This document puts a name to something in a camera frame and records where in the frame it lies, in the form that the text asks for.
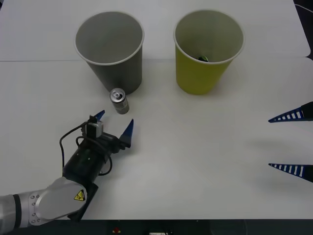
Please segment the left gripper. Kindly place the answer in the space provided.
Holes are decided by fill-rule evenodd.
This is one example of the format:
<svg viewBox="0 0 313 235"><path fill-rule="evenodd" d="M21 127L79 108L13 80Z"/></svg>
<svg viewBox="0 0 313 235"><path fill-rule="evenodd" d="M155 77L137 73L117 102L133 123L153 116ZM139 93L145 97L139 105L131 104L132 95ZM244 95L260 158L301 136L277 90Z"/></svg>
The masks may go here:
<svg viewBox="0 0 313 235"><path fill-rule="evenodd" d="M102 110L95 114L94 118L96 120L101 120L104 114L105 110ZM118 153L120 150L130 148L132 143L133 129L134 120L132 119L119 138L108 133L103 133L100 137L97 138L97 142L101 145L101 147L97 147L97 151L104 155L110 156L111 154Z"/></svg>

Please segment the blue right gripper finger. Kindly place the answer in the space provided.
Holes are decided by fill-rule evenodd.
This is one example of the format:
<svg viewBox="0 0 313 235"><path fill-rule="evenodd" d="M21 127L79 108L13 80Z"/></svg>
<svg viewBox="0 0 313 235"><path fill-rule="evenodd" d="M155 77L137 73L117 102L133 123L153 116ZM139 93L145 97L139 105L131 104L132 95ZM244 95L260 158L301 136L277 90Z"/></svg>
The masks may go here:
<svg viewBox="0 0 313 235"><path fill-rule="evenodd" d="M268 120L269 123L278 122L297 122L297 121L312 121L313 120L313 102L309 102L299 108L282 113Z"/></svg>
<svg viewBox="0 0 313 235"><path fill-rule="evenodd" d="M274 164L269 163L269 166L288 173L290 175L299 177L309 182L313 182L313 166L307 164Z"/></svg>

